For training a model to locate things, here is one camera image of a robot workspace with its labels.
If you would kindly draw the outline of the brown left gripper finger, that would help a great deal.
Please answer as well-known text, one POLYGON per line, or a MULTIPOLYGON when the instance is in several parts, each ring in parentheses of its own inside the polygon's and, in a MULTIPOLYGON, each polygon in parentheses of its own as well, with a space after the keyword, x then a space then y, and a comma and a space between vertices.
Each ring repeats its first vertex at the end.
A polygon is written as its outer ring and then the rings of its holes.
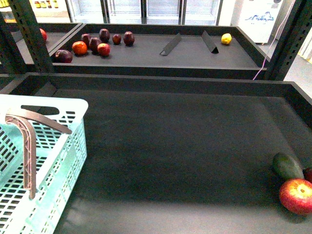
POLYGON ((57 130, 57 131, 64 133, 64 134, 70 135, 72 133, 72 131, 68 127, 66 127, 62 124, 59 124, 58 122, 51 120, 50 118, 48 118, 44 115, 41 115, 41 114, 33 112, 33 111, 29 111, 26 109, 9 109, 6 112, 6 115, 7 116, 11 115, 11 116, 16 116, 16 117, 23 117, 27 120, 32 120, 32 121, 41 123, 45 126, 48 126, 52 129, 57 130))
POLYGON ((15 125, 23 137, 23 187, 29 191, 29 199, 34 199, 36 186, 36 133, 32 124, 23 117, 5 116, 6 124, 15 125))

